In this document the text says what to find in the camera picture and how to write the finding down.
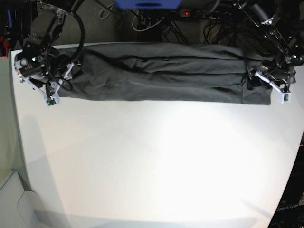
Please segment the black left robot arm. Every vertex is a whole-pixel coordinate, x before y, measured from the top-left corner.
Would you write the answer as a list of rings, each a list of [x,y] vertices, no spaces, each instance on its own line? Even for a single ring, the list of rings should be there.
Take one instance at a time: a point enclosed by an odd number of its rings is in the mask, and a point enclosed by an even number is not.
[[[265,61],[258,67],[247,70],[247,87],[252,90],[261,86],[262,76],[287,91],[295,82],[295,68],[304,63],[304,20],[301,18],[301,0],[235,0],[234,6],[245,18],[241,30],[246,24],[255,25],[258,33],[273,47],[272,51],[257,54]]]

